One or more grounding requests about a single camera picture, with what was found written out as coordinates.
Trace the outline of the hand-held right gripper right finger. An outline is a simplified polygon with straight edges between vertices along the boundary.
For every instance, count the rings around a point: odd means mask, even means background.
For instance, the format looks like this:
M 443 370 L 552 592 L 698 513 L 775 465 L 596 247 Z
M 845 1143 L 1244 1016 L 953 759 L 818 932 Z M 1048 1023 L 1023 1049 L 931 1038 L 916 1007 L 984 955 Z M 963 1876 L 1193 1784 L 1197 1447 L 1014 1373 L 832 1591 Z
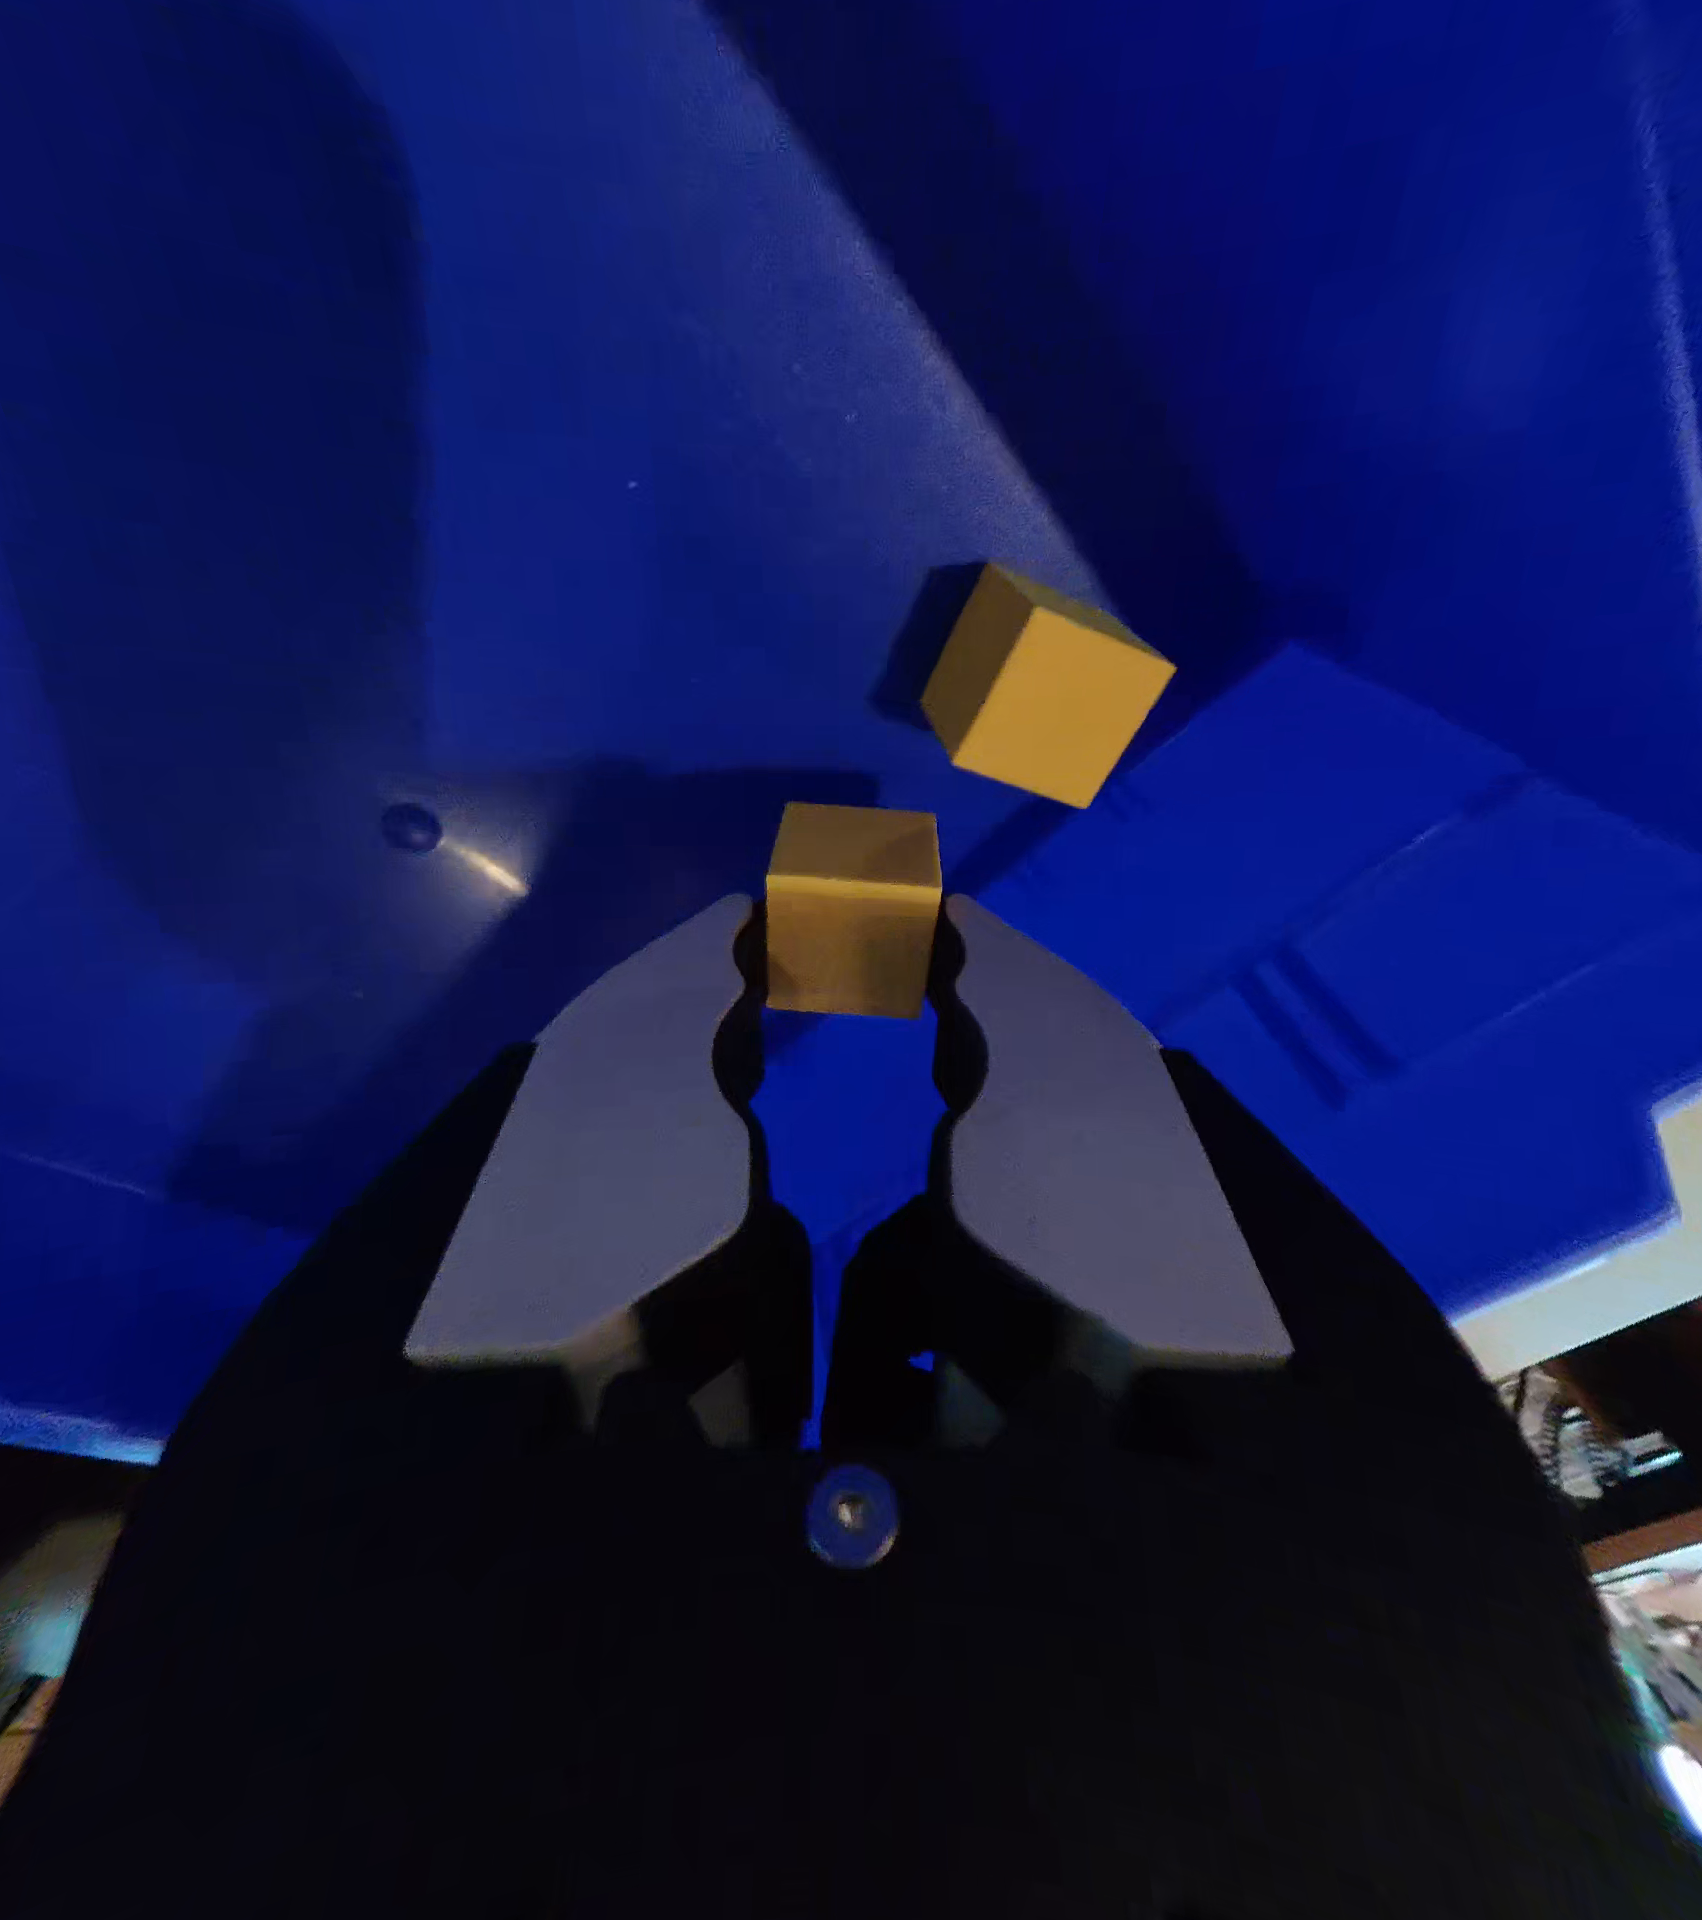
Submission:
M 942 902 L 939 1183 L 956 1227 L 1148 1365 L 1279 1366 L 1292 1334 L 1164 1053 L 979 901 Z

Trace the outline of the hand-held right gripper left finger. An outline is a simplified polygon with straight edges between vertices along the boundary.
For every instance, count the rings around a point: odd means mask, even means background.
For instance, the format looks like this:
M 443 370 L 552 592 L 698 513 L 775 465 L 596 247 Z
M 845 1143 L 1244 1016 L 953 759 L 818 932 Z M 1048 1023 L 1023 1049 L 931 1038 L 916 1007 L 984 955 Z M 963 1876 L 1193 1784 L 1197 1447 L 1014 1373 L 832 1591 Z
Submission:
M 748 1007 L 753 912 L 722 894 L 542 1028 L 405 1332 L 412 1365 L 608 1354 L 644 1297 L 739 1233 L 752 1125 L 720 1037 Z

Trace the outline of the yellow wooden cube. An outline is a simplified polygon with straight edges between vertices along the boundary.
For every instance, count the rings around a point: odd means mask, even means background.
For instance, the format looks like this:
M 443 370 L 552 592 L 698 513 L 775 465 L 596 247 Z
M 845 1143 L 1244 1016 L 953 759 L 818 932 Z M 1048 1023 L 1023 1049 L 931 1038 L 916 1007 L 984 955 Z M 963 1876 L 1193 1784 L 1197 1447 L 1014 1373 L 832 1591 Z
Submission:
M 763 878 L 767 1008 L 916 1020 L 942 902 L 933 814 L 790 803 Z
M 1086 811 L 1175 672 L 1103 611 L 988 563 L 920 709 L 952 766 Z

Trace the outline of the blue plastic bin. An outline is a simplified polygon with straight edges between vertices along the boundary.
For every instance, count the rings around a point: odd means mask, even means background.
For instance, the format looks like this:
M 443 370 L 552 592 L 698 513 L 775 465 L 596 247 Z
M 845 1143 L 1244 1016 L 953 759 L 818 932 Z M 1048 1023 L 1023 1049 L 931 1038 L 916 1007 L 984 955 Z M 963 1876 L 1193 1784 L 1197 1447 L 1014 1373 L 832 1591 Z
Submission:
M 1083 811 L 920 696 L 1174 662 Z M 1188 1049 L 1451 1315 L 1702 1085 L 1702 5 L 0 5 L 0 1438 L 790 801 Z

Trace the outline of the wooden table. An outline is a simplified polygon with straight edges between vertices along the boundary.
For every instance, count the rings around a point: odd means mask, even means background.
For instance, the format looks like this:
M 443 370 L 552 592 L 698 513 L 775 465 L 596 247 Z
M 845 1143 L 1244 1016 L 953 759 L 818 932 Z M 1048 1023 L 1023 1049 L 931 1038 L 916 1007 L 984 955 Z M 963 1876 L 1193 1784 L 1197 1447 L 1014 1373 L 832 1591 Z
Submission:
M 1702 1506 L 1624 1528 L 1581 1547 L 1588 1572 L 1610 1574 L 1702 1548 Z

